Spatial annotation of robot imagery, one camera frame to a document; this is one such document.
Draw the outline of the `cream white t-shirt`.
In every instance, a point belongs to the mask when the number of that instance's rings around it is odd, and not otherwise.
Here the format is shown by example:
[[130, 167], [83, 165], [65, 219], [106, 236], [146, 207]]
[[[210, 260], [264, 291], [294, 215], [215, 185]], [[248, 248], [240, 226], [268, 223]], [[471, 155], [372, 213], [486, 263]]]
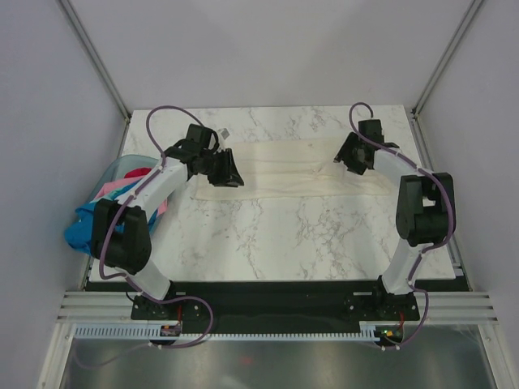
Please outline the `cream white t-shirt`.
[[393, 184], [373, 170], [362, 176], [349, 172], [333, 158], [339, 138], [281, 140], [231, 145], [244, 185], [215, 187], [206, 177], [197, 179], [195, 198], [208, 201], [390, 195]]

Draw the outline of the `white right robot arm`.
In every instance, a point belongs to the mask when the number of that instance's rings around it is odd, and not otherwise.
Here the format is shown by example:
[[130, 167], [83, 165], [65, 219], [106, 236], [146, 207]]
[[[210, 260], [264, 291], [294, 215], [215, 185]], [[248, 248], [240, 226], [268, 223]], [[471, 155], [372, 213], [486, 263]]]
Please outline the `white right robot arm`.
[[334, 161], [357, 175], [374, 170], [398, 189], [395, 221], [400, 240], [381, 276], [385, 291], [371, 299], [377, 317], [391, 318], [401, 308], [397, 295], [414, 289], [425, 253], [446, 245], [456, 229], [453, 177], [419, 167], [395, 143], [386, 143], [378, 119], [360, 121]]

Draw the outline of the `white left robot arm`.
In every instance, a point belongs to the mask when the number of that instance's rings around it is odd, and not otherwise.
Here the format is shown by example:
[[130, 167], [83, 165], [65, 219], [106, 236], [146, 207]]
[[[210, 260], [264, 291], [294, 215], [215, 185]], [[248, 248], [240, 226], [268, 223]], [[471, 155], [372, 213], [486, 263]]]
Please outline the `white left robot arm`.
[[158, 208], [196, 175], [215, 187], [244, 185], [233, 152], [224, 147], [228, 134], [191, 124], [185, 138], [161, 151], [161, 158], [144, 178], [116, 199], [100, 199], [93, 212], [91, 254], [99, 260], [103, 280], [124, 278], [150, 297], [150, 310], [171, 318], [178, 299], [169, 294], [170, 279], [152, 261], [149, 223]]

